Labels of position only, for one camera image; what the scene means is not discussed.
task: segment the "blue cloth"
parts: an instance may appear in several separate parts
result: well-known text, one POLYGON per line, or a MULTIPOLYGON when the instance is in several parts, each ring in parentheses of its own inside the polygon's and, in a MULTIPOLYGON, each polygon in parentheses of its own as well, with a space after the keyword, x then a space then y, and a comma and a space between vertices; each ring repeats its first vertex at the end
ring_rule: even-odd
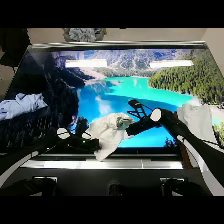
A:
POLYGON ((15 100, 4 100, 0 103, 0 120, 12 119, 20 114, 34 112, 46 107, 42 93, 25 95, 19 93, 15 100))

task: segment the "cloth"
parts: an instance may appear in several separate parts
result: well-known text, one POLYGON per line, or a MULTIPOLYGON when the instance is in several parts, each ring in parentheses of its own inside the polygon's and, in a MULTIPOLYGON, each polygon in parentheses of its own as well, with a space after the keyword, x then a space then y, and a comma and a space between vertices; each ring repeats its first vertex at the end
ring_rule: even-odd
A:
POLYGON ((112 113, 94 121, 83 133, 82 137, 98 138, 101 145, 99 151, 94 152, 96 159, 102 161, 112 152, 114 152, 122 140, 128 139, 129 136, 125 131, 134 120, 124 113, 112 113))
MULTIPOLYGON (((212 114, 208 105, 192 106, 184 104, 177 109, 178 118, 187 125, 191 133, 202 140, 207 140, 217 144, 214 131, 212 129, 212 114)), ((209 146, 223 152, 217 145, 207 143, 209 146)), ((198 166, 198 162, 187 150, 189 159, 193 167, 198 166)))
POLYGON ((42 93, 25 95, 19 93, 15 100, 4 100, 0 103, 0 120, 12 119, 20 114, 34 112, 46 107, 42 93))
POLYGON ((94 42, 96 40, 94 28, 71 28, 69 36, 78 42, 94 42))

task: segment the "turquoise lake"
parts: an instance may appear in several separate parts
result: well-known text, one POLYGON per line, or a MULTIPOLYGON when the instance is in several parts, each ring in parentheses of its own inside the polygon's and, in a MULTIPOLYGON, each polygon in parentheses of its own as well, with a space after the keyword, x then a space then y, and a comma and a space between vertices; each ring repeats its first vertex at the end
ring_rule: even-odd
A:
MULTIPOLYGON (((192 99, 189 95, 151 88, 148 86, 148 80, 148 78, 139 77, 114 77, 85 86, 78 90, 78 116, 87 118, 91 123, 94 119, 110 113, 127 114, 128 110, 132 110, 128 105, 131 99, 137 99, 151 109, 159 107, 174 112, 192 99)), ((119 147, 163 147, 166 138, 172 139, 163 127, 152 128, 123 141, 119 147)))

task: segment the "screen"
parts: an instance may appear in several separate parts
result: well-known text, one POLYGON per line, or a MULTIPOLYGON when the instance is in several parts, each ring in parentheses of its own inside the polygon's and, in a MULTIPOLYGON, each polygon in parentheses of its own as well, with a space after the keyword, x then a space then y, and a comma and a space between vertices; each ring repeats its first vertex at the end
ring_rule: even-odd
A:
MULTIPOLYGON (((35 109, 19 111, 7 119, 36 113, 30 117, 38 116, 39 120, 47 117, 49 126, 66 126, 75 133, 78 118, 84 117, 91 124, 111 113, 127 114, 133 110, 128 104, 131 99, 150 109, 164 108, 172 112, 183 104, 199 106, 206 103, 212 111, 214 130, 224 143, 224 79, 209 49, 31 51, 24 56, 6 100, 23 99, 30 93, 34 97, 42 94, 35 109), (24 84, 29 80, 30 91, 24 84)), ((26 104, 32 100, 35 99, 27 99, 26 104)), ((151 110, 146 109, 146 113, 150 114, 151 110)), ((37 127, 39 122, 39 129, 47 128, 43 121, 33 121, 30 117, 33 126, 37 127)), ((29 128, 27 117, 21 119, 23 128, 29 128)), ((14 140, 12 136, 8 138, 8 145, 15 144, 12 143, 15 136, 14 140)), ((167 130, 160 127, 122 141, 119 147, 125 150, 175 144, 167 130)))

